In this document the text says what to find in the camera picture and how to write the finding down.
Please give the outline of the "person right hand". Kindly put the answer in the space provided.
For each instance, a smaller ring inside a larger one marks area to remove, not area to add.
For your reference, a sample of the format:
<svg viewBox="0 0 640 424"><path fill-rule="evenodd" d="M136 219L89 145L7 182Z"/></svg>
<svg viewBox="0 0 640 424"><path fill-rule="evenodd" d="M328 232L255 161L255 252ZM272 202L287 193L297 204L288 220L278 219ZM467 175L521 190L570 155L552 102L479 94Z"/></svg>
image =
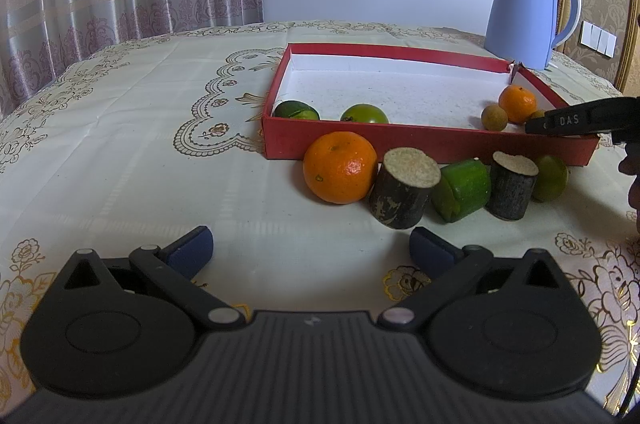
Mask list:
<svg viewBox="0 0 640 424"><path fill-rule="evenodd" d="M640 231L640 144L628 143L625 146L626 157L618 166L620 173L634 177L628 191L628 203L636 211L637 231Z"/></svg>

